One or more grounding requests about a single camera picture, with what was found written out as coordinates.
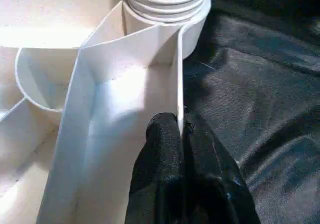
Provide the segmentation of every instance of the white plastic compartment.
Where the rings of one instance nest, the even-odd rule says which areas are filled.
[[[80,48],[38,224],[124,223],[149,120],[173,112],[183,127],[182,60],[209,9],[181,28],[146,25],[119,3]],[[115,18],[125,26],[109,37]]]
[[[77,49],[119,1],[0,0],[0,223],[36,222],[58,131],[17,87],[18,48]]]

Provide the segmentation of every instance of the wrinkled black fabric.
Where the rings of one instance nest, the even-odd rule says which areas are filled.
[[[265,224],[320,223],[319,54],[213,7],[183,61],[185,112],[239,161]]]
[[[239,168],[210,127],[157,114],[133,168],[125,223],[258,224]]]

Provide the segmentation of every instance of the ribbed white cylinder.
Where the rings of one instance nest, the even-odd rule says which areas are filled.
[[[203,8],[205,0],[127,0],[140,16],[152,21],[175,23],[186,21]]]

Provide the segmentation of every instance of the black cloth surface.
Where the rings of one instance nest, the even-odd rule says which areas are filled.
[[[183,142],[176,117],[157,114],[133,168],[126,224],[258,224],[236,162],[210,126],[188,117]]]
[[[319,54],[213,7],[183,61],[185,113],[238,161],[261,223],[320,223]]]

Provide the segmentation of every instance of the white plastic tray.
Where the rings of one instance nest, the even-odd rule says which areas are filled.
[[[0,205],[13,203],[1,223],[35,223],[49,172],[36,160],[51,162],[45,147],[54,143],[61,114],[37,223],[124,223],[148,121],[173,112],[182,129],[182,60],[210,6],[207,0],[190,21],[165,25],[139,17],[125,0],[0,0],[0,57],[8,74],[0,93],[15,94],[0,99]],[[58,59],[74,51],[74,63]],[[63,89],[57,80],[65,80]],[[60,91],[66,99],[55,106],[49,99]],[[15,217],[12,210],[26,203],[35,208]]]

